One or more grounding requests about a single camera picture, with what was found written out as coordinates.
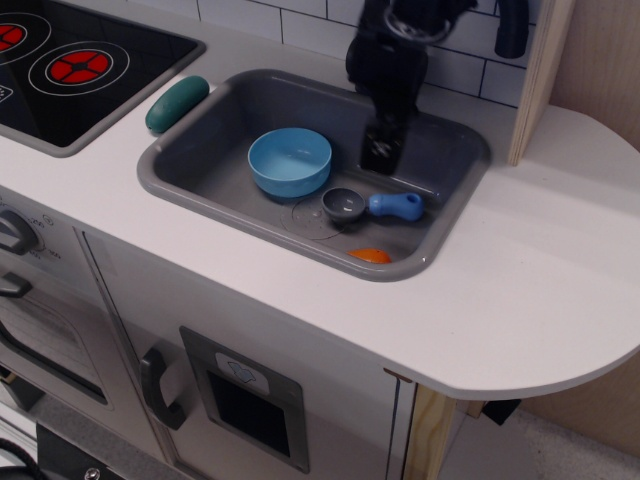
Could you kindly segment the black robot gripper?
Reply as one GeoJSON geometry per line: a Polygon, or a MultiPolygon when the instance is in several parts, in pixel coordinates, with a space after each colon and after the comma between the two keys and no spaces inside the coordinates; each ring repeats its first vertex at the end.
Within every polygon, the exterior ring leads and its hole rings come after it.
{"type": "Polygon", "coordinates": [[[416,101],[428,69],[427,47],[444,41],[476,1],[367,1],[349,45],[346,70],[374,103],[360,167],[392,175],[419,117],[416,101]]]}

